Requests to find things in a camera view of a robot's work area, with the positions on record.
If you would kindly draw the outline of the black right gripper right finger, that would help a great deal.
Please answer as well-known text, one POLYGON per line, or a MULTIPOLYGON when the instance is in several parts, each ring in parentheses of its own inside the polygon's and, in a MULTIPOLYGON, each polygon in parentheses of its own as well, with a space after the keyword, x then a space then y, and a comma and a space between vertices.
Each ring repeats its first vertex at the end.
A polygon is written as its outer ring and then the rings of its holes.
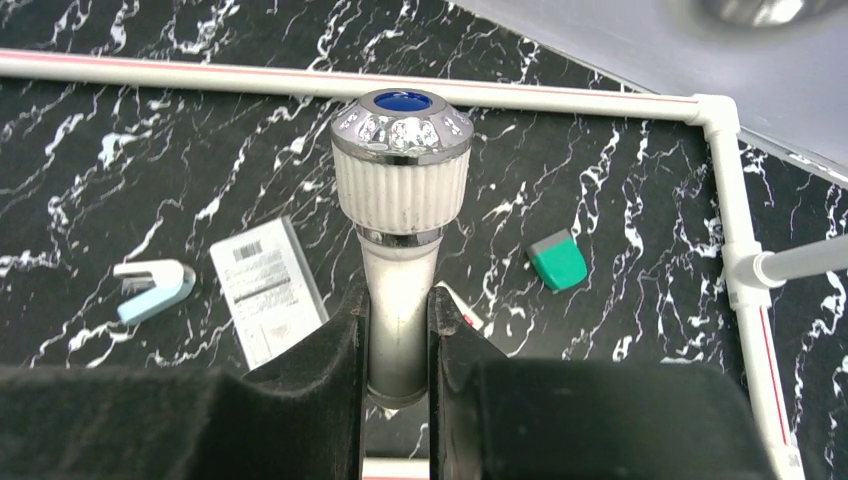
POLYGON ((772 479, 741 389, 699 365, 510 358, 427 298, 434 479, 772 479))

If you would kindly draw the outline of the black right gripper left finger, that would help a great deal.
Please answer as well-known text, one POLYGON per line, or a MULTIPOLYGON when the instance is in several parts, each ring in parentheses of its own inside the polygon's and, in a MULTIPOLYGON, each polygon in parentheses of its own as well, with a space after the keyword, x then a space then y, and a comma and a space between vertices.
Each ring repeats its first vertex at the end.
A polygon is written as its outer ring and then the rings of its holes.
POLYGON ((248 374, 3 368, 5 479, 358 479, 369 296, 248 374))

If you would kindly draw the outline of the white PVC pipe frame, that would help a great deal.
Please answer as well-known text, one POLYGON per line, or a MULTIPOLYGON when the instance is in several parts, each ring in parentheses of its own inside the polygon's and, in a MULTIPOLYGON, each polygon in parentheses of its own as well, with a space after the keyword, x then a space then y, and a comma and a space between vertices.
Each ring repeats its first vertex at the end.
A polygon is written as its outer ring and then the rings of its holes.
POLYGON ((843 269, 847 240, 838 237, 779 253, 757 242, 747 198, 734 101, 722 95, 690 97, 428 77, 291 68, 162 62, 120 57, 5 49, 8 77, 156 88, 183 88, 350 99, 373 90, 419 87, 464 106, 680 121, 700 127, 710 146, 724 227, 725 278, 736 312, 751 404, 770 458, 782 479, 803 477, 792 444, 781 391, 768 309, 770 292, 787 280, 843 269))

